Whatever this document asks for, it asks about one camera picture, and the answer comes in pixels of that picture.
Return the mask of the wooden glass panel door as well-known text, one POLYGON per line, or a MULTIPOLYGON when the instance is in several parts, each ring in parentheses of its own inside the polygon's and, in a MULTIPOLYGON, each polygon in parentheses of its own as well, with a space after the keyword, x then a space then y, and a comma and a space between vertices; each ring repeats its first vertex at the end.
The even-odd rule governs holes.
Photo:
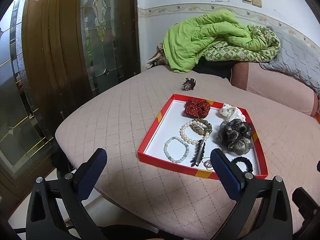
POLYGON ((140 73, 137 0, 1 0, 1 214, 71 165, 55 139, 80 106, 140 73))

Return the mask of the orange white small box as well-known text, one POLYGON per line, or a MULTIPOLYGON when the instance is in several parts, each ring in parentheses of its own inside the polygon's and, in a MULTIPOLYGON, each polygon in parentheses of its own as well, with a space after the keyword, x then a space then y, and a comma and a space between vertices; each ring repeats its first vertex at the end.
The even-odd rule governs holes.
POLYGON ((316 112, 316 114, 315 114, 315 119, 320 124, 320 114, 318 112, 316 112))

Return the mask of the dark rhinestone hair claw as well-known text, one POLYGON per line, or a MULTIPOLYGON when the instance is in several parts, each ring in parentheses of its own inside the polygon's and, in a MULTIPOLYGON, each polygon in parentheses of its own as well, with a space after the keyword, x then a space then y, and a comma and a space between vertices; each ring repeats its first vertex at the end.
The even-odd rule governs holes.
POLYGON ((196 80, 193 78, 186 77, 182 85, 182 90, 184 91, 194 90, 195 86, 196 86, 196 80))

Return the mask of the wall light switch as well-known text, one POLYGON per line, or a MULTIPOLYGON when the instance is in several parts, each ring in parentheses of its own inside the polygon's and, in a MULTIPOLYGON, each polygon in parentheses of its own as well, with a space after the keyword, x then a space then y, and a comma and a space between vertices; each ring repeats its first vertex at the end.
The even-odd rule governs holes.
POLYGON ((262 4, 262 0, 242 0, 244 3, 249 3, 253 6, 262 8, 263 4, 262 4))

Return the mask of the green quilted comforter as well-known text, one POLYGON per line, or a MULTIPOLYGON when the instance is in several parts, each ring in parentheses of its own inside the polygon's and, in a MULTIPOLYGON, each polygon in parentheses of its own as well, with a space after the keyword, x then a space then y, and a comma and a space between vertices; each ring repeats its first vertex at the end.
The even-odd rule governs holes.
POLYGON ((170 68, 187 73, 201 57, 212 62, 270 62, 280 40, 269 28, 244 25, 231 11, 220 9, 173 25, 162 46, 170 68))

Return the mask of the black sheer organza scrunchie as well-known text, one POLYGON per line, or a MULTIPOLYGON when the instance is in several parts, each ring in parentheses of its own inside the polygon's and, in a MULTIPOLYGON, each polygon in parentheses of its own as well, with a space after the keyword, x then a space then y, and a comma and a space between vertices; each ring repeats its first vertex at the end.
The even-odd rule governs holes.
POLYGON ((217 142, 237 155, 247 154, 253 148, 253 127, 249 122, 234 119, 223 121, 217 132, 217 142))

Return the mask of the white polka dot scrunchie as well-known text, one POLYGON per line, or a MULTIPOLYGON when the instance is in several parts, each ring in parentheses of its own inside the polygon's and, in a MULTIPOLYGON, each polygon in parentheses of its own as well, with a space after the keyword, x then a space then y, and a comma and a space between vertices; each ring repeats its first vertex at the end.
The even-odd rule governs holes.
POLYGON ((243 115, 242 111, 238 107, 224 103, 219 110, 220 115, 228 122, 239 119, 242 122, 246 121, 246 117, 243 115))

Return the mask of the grey quilted pillow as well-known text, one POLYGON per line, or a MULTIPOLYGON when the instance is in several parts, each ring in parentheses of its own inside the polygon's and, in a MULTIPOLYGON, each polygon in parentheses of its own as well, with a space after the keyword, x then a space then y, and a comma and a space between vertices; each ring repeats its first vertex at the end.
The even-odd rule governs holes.
POLYGON ((259 63, 264 70, 290 76, 311 88, 319 95, 319 55, 303 41, 269 26, 280 40, 280 50, 270 62, 259 63))

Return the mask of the pink bolster cushion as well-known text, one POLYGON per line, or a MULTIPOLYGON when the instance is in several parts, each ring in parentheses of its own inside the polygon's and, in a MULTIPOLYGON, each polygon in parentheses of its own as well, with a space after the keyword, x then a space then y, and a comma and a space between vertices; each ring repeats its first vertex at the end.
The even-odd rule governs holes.
POLYGON ((319 110, 319 98, 311 88, 283 73, 264 70, 258 63, 235 64, 231 84, 311 117, 319 110))

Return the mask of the red polka dot scrunchie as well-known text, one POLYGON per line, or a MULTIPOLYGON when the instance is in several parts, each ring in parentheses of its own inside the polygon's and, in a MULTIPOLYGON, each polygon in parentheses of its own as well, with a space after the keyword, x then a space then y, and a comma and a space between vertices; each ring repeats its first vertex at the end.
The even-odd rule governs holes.
POLYGON ((206 100, 189 99, 184 106, 184 114, 193 118, 204 119, 210 111, 210 104, 206 100))

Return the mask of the black beaded hair clip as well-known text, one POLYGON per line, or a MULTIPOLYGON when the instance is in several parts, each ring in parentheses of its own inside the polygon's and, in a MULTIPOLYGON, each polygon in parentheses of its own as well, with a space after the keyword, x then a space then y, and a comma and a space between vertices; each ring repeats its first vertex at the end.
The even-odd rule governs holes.
POLYGON ((200 165, 204 156, 205 145, 206 145, 205 140, 199 140, 199 142, 197 143, 195 155, 193 159, 190 161, 191 167, 194 167, 194 166, 198 167, 200 165))

